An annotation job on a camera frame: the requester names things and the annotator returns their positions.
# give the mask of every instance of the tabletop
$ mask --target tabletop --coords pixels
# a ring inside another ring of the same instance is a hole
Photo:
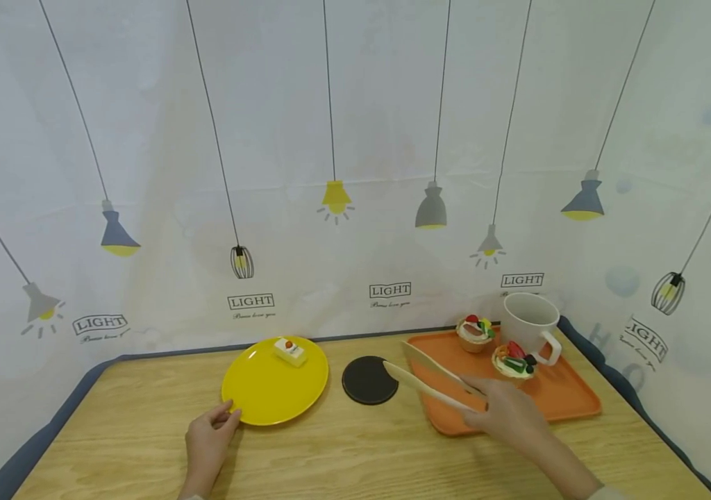
[[[362,406],[341,375],[374,354],[407,367],[413,335],[320,342],[330,363],[318,402],[291,422],[243,426],[213,499],[560,499],[533,465],[485,435],[445,437],[419,396],[401,386]],[[602,482],[636,499],[711,499],[664,442],[561,332],[564,357],[597,393],[603,414],[552,426]],[[174,500],[186,472],[183,434],[219,403],[240,351],[119,362],[94,384],[15,500]]]

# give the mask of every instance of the pastry cup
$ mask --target pastry cup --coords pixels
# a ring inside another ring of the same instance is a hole
[[[459,321],[458,326],[455,329],[455,333],[458,336],[458,342],[462,349],[468,353],[480,353],[489,344],[492,343],[494,337],[483,337],[472,335],[472,333],[464,330],[464,320]]]
[[[503,362],[501,362],[501,360],[499,360],[499,358],[497,357],[498,349],[499,349],[499,347],[497,349],[494,349],[494,353],[492,354],[492,366],[494,368],[494,377],[497,380],[503,380],[505,382],[510,382],[510,383],[514,384],[515,388],[520,388],[520,386],[523,385],[525,382],[528,382],[528,380],[531,380],[535,377],[535,375],[536,375],[535,369],[533,370],[532,374],[524,374],[525,376],[523,376],[523,374],[518,374],[517,377],[512,377],[512,376],[507,375],[503,371],[503,369],[507,369],[506,365],[504,365]]]

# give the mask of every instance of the left hand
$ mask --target left hand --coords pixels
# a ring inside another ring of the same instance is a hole
[[[230,412],[231,406],[233,401],[225,401],[189,424],[186,431],[186,483],[179,499],[192,495],[208,498],[239,426],[242,411]]]

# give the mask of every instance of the black coaster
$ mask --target black coaster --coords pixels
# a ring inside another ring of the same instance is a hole
[[[377,356],[352,360],[342,374],[345,393],[362,405],[380,405],[392,399],[397,385],[397,380],[383,368],[383,358]]]

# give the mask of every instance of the tongs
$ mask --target tongs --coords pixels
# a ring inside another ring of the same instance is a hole
[[[438,362],[435,361],[435,359],[431,358],[423,351],[420,351],[417,347],[410,345],[408,342],[402,342],[402,346],[403,352],[409,360],[413,360],[419,363],[420,365],[423,365],[423,367],[425,368],[445,375],[447,378],[451,379],[453,382],[457,383],[471,394],[475,394],[476,396],[483,396],[483,393],[481,393],[480,390],[477,390],[470,384],[465,383],[458,375],[450,372],[449,369],[442,367]],[[456,401],[455,399],[452,399],[449,395],[440,393],[438,390],[434,389],[433,387],[430,387],[428,384],[425,384],[424,382],[419,380],[414,374],[398,367],[398,365],[394,365],[390,362],[384,361],[383,367],[386,368],[386,372],[388,372],[388,374],[394,380],[397,380],[397,382],[402,382],[406,385],[409,385],[411,388],[419,390],[420,392],[431,396],[431,398],[438,399],[439,401],[444,402],[446,405],[450,405],[457,410],[473,411],[469,406],[464,405],[461,402]]]

